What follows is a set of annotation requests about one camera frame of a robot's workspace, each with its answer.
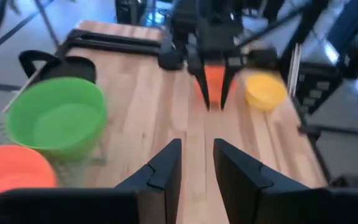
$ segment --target orange plastic bowl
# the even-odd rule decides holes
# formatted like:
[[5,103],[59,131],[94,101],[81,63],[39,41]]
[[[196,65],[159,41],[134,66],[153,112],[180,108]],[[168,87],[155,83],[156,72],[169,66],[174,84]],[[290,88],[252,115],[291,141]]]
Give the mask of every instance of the orange plastic bowl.
[[0,146],[0,193],[56,186],[52,167],[38,152],[22,146]]

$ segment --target wooden table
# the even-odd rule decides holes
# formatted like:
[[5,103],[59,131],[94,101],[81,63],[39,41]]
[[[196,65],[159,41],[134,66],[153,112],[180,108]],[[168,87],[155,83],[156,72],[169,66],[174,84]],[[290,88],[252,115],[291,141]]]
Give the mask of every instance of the wooden table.
[[[104,34],[159,39],[145,27],[83,21],[79,29]],[[144,165],[173,138],[183,146],[178,223],[228,223],[214,171],[213,140],[223,138],[271,168],[309,187],[326,185],[299,119],[287,99],[272,113],[251,108],[244,99],[243,79],[229,95],[224,111],[206,111],[195,79],[184,69],[167,72],[157,59],[90,49],[69,55],[92,60],[96,84],[109,109],[103,143],[108,163],[87,170],[87,187],[114,187]]]

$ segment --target black metal frame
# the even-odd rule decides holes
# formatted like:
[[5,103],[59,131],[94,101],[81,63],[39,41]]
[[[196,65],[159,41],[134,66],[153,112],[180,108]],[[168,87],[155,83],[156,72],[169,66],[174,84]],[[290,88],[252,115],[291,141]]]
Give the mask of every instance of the black metal frame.
[[[298,114],[298,117],[301,121],[301,126],[307,125],[305,114],[301,110],[301,105],[300,105],[298,99],[292,98],[292,102],[295,107],[296,113]],[[311,148],[312,148],[314,154],[316,155],[318,163],[320,164],[320,168],[321,168],[321,171],[323,172],[324,178],[326,179],[327,182],[330,182],[331,175],[329,174],[328,167],[323,159],[323,156],[321,155],[320,151],[318,150],[318,147],[316,144],[316,142],[318,140],[318,136],[308,134],[308,133],[305,133],[305,134],[306,134],[307,138],[309,139]]]
[[[340,69],[335,66],[301,62],[296,98],[306,108],[304,112],[313,114],[339,88],[343,79]],[[318,83],[322,82],[328,87],[319,88]]]
[[59,47],[57,55],[64,57],[73,47],[157,57],[160,52],[161,43],[155,40],[98,34],[75,29],[70,32],[66,41]]
[[299,127],[299,132],[313,136],[314,138],[319,138],[322,132],[338,133],[338,134],[351,134],[358,136],[357,128],[337,128],[333,126],[325,125],[313,125],[313,124],[302,124]]
[[[198,59],[196,59],[197,63],[195,68],[192,68],[191,70],[196,70],[198,72],[192,73],[195,75],[197,82],[200,85],[201,91],[203,93],[203,98],[205,105],[207,107],[207,110],[209,109],[209,91],[208,91],[208,85],[206,84],[206,74],[203,69],[204,64],[208,62],[216,63],[218,62],[221,64],[220,66],[224,66],[225,73],[223,76],[223,86],[222,86],[222,94],[221,94],[221,109],[224,109],[224,104],[226,102],[227,93],[229,91],[229,88],[231,86],[232,79],[234,75],[246,67],[247,65],[243,63],[243,55],[241,55],[241,47],[249,44],[253,40],[259,39],[263,37],[264,35],[268,34],[278,26],[290,21],[291,19],[295,18],[298,15],[302,15],[301,22],[298,26],[298,29],[293,34],[291,41],[287,45],[283,56],[279,59],[278,67],[275,67],[274,69],[278,69],[282,75],[282,78],[284,82],[287,83],[288,81],[288,72],[290,70],[290,64],[291,64],[291,52],[294,49],[296,44],[301,44],[305,41],[311,30],[313,30],[313,26],[318,20],[321,13],[327,8],[329,0],[314,0],[306,3],[305,5],[293,10],[290,12],[287,16],[285,16],[283,19],[280,19],[277,22],[274,22],[272,24],[269,24],[267,28],[264,30],[253,34],[251,37],[246,38],[245,40],[241,41],[240,43],[236,44],[233,43],[232,38],[233,36],[238,35],[238,21],[226,21],[227,13],[220,12],[220,9],[214,9],[217,10],[217,14],[223,13],[222,17],[224,17],[226,20],[222,19],[223,21],[226,21],[226,23],[222,23],[220,25],[212,25],[206,18],[199,19],[198,22],[196,22],[196,30],[198,31],[199,35],[199,44],[200,46],[197,49],[198,52]],[[225,2],[217,1],[217,4],[225,4]],[[175,39],[175,31],[180,29],[179,25],[176,25],[173,29],[173,39]],[[187,30],[184,32],[184,34],[189,34],[191,32],[189,27],[186,27]],[[222,36],[221,39],[214,38],[215,35],[224,33],[226,35]],[[181,42],[183,44],[187,43],[186,35],[181,35]],[[188,60],[188,65],[190,68],[190,65],[193,65],[190,60]]]
[[232,224],[358,223],[358,189],[309,189],[223,139],[215,139],[213,156]]

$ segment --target green plastic bowl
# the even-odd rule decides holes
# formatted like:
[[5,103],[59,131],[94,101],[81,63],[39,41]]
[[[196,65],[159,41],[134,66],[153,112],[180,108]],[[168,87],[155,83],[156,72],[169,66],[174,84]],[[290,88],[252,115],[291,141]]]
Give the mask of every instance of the green plastic bowl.
[[14,142],[46,157],[77,160],[97,145],[107,123],[102,91],[80,78],[54,78],[23,92],[7,114]]

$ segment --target yellow bowl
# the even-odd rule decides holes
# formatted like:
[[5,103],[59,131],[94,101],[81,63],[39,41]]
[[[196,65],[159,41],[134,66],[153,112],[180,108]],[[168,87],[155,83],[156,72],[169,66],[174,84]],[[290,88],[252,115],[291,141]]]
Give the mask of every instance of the yellow bowl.
[[268,73],[257,73],[246,78],[246,100],[262,111],[271,111],[287,97],[281,79]]

